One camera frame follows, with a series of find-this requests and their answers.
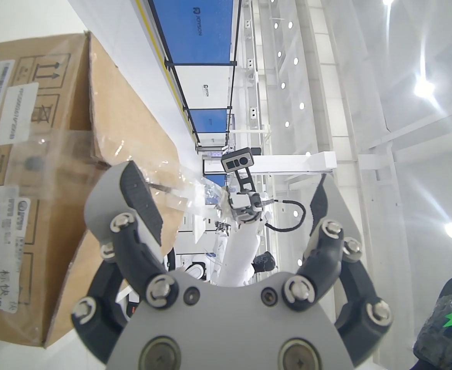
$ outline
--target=blue panel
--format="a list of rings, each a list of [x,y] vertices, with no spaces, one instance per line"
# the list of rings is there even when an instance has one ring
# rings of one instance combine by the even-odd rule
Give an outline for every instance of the blue panel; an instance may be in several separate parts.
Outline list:
[[[190,110],[198,133],[222,133],[226,131],[228,115],[226,109]]]
[[[208,180],[217,183],[219,186],[223,187],[226,185],[226,174],[221,175],[204,175]]]
[[[174,63],[229,63],[233,0],[152,0]]]

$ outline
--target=cardboard box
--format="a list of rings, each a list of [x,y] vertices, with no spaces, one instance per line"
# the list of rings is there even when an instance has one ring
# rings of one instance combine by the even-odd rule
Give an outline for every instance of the cardboard box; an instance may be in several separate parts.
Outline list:
[[[71,329],[101,262],[85,199],[130,156],[177,185],[173,142],[93,35],[0,44],[0,340],[46,346]],[[165,254],[182,212],[159,210]]]

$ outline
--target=hex bolt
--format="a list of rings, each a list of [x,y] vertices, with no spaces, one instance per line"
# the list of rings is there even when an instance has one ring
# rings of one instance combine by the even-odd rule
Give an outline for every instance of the hex bolt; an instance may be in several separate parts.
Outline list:
[[[167,274],[155,276],[145,291],[145,297],[150,306],[162,308],[167,304],[167,297],[171,292],[171,286],[175,283],[173,277]]]
[[[361,245],[355,239],[350,239],[349,241],[346,242],[346,248],[348,249],[350,254],[356,254],[357,252],[360,251]]]
[[[315,288],[312,283],[301,275],[295,275],[284,283],[284,295],[289,303],[295,301],[315,301]]]
[[[96,300],[91,296],[85,296],[75,304],[71,313],[79,319],[81,325],[86,324],[96,313]]]
[[[389,326],[392,323],[392,312],[388,303],[383,300],[371,305],[367,303],[367,315],[379,326]]]
[[[359,261],[363,255],[362,248],[363,247],[358,240],[352,237],[345,237],[344,247],[342,249],[342,252],[344,253],[343,259],[349,262]]]
[[[380,301],[373,306],[373,312],[377,319],[387,320],[390,318],[390,307],[385,301]]]
[[[110,230],[113,233],[119,233],[121,229],[127,227],[130,223],[135,221],[134,216],[131,213],[120,213],[116,215],[110,223]]]
[[[332,239],[339,239],[342,226],[335,220],[325,220],[322,223],[322,231]]]
[[[113,248],[112,242],[103,244],[99,249],[99,252],[101,254],[101,258],[104,260],[110,260],[115,257],[115,249]]]

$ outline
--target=joyson logo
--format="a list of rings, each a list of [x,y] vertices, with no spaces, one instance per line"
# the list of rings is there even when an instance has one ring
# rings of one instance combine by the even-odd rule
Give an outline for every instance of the joyson logo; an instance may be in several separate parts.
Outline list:
[[[198,36],[202,36],[202,18],[200,17],[200,7],[194,7],[194,14],[196,16],[197,33]]]

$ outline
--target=camera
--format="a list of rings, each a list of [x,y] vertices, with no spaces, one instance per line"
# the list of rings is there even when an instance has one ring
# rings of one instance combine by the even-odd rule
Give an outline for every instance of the camera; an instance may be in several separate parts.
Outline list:
[[[238,171],[239,169],[251,167],[254,164],[252,150],[247,147],[221,157],[221,164],[226,173]]]

